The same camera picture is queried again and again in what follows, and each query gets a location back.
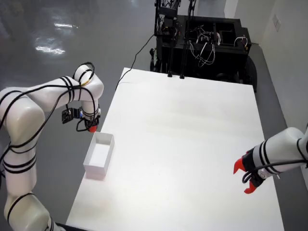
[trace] power cord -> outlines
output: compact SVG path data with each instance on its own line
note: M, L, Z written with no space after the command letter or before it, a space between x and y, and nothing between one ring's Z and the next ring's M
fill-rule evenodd
M153 34L153 35L149 38L149 40L145 43L145 45L144 45L144 46L140 49L140 51L138 51L138 53L135 55L135 59L134 59L133 64L131 65L130 70L128 70L127 72L125 72L124 75L120 78L120 80L118 81L118 83L117 83L117 85L116 85L116 87L115 87L115 91L116 91L117 86L119 85L120 81L123 79L123 77L124 77L128 72L130 72L130 71L132 70L132 68L133 68L133 66L134 66L134 64L135 64L135 62L136 62L137 55L138 55L138 54L143 50L143 48L149 43L149 41L151 40L151 38L153 38L154 35L155 35L155 34Z

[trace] black cable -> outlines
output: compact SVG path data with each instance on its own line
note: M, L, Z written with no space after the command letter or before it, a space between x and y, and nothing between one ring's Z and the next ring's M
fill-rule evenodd
M120 78L120 80L118 81L118 83L117 83L117 85L116 85L116 87L115 87L115 90L117 89L117 86L119 85L119 83L120 83L120 81L123 79L123 77L124 77L128 72L130 72L130 71L132 70L132 68L133 68L133 66L134 66L134 64L135 64L137 55L138 55L138 54L143 50L143 48L149 43L149 41L151 40L151 38L152 38L154 35L155 35L155 34L153 34L153 35L149 38L149 40L145 43L145 45L144 45L144 46L140 49L140 51L138 51L138 53L135 55L135 59L134 59L133 64L131 65L130 70L128 70L127 72L125 72L125 74Z
M252 177L252 174L260 169L266 168L266 167L273 167L273 166L281 166L281 165L291 165L291 164L298 164L298 163L306 163L308 164L308 160L289 160L289 161L281 161L281 162L276 162L276 163L272 163L272 164L268 164L268 165L261 165L256 167L255 169L251 170L251 171L247 171L243 178L242 178L242 182L243 183L247 183L250 178Z

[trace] white box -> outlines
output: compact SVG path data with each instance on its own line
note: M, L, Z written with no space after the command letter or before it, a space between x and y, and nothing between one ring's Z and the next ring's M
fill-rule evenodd
M83 162L87 178L102 180L105 177L114 145L115 139L112 134L94 133Z

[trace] gray floor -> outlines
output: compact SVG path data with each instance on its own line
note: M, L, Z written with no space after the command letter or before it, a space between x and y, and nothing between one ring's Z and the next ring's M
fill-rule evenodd
M224 2L201 0L199 14L223 17ZM2 0L0 89L32 86L72 75L80 63L92 61L105 85L99 102L100 129L123 68L131 65L153 30L154 0ZM135 68L149 69L149 49L154 45L152 39L139 54ZM286 124L261 48L254 45L250 55L257 66L256 99L264 135L269 138L286 128ZM76 133L75 122L62 125L60 115L61 110L54 113L39 139L34 193L57 222L65 223L84 174L82 163L91 134ZM2 130L0 149L8 142L8 135ZM298 231L307 230L308 193L300 170L282 174L275 185L285 230L294 230L295 225ZM2 184L0 208L4 208L5 198ZM0 230L10 230L3 216Z

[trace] white robotic arm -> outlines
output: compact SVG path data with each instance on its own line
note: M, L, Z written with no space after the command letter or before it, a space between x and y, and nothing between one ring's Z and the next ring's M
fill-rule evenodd
M3 160L8 199L4 215L14 231L61 231L48 211L32 194L36 185L36 143L52 112L74 100L81 101L80 109L62 112L62 122L78 118L85 129L94 132L99 123L98 99L103 83L82 64L73 78L61 77L31 88L6 88L0 91L0 128L4 125L11 143L0 159ZM50 112L45 119L44 112Z
M305 134L287 128L247 151L235 162L233 173L238 169L246 172L243 183L249 181L249 188L244 192L250 194L266 178L303 164L308 165L308 128Z

